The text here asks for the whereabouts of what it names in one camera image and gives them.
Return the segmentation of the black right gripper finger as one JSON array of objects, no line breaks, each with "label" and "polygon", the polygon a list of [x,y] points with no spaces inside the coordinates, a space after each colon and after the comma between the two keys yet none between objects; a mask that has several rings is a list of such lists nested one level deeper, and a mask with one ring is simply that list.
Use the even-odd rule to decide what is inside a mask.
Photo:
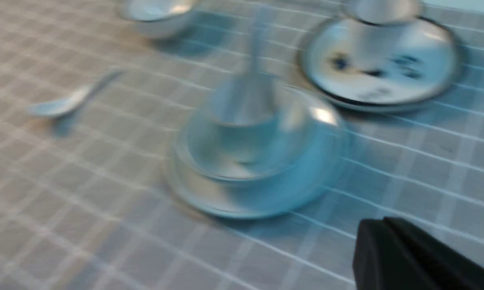
[{"label": "black right gripper finger", "polygon": [[358,290],[484,290],[484,268],[400,217],[362,219],[352,262]]}]

